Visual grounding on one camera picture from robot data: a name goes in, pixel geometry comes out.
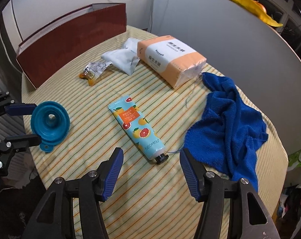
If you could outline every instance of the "blue gripper pad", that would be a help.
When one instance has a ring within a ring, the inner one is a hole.
[[[199,181],[183,150],[180,151],[179,161],[190,191],[190,195],[194,197],[196,201],[198,201],[200,197]]]
[[[32,115],[36,104],[15,103],[5,107],[5,111],[10,116]]]
[[[124,153],[123,150],[120,149],[104,181],[104,190],[102,193],[103,201],[106,201],[112,195],[123,161]]]

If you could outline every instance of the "white wall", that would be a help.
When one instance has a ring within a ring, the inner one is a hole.
[[[127,24],[147,28],[150,0],[126,2]],[[19,43],[52,20],[92,3],[121,2],[120,0],[12,0],[3,10],[3,18],[10,41],[17,51]]]

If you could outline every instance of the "white plastic bag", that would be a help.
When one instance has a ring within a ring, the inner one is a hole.
[[[101,55],[101,58],[111,61],[116,68],[131,75],[139,62],[137,57],[137,43],[139,41],[139,39],[128,38],[121,49],[107,51]]]
[[[111,65],[112,62],[90,62],[86,65],[83,72],[79,74],[81,79],[87,79],[89,86],[93,86],[98,82],[99,76],[104,70]]]

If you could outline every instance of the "black clamp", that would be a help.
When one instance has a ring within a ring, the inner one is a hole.
[[[0,92],[0,116],[31,115],[36,104],[15,103],[9,92]],[[8,175],[8,167],[17,152],[25,152],[27,148],[41,144],[41,137],[36,134],[7,137],[0,142],[0,176]]]
[[[197,202],[205,202],[194,239],[218,239],[224,199],[230,199],[227,239],[280,239],[278,231],[258,193],[246,178],[233,182],[207,171],[189,150],[180,152],[180,165]]]
[[[79,201],[83,238],[108,239],[99,201],[105,202],[112,195],[123,159],[123,150],[115,148],[109,160],[82,178],[55,178],[35,208],[22,239],[75,239],[73,198]]]

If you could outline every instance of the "green package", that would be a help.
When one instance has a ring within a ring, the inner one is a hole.
[[[295,168],[301,167],[301,150],[288,156],[289,165],[287,171],[291,171]]]

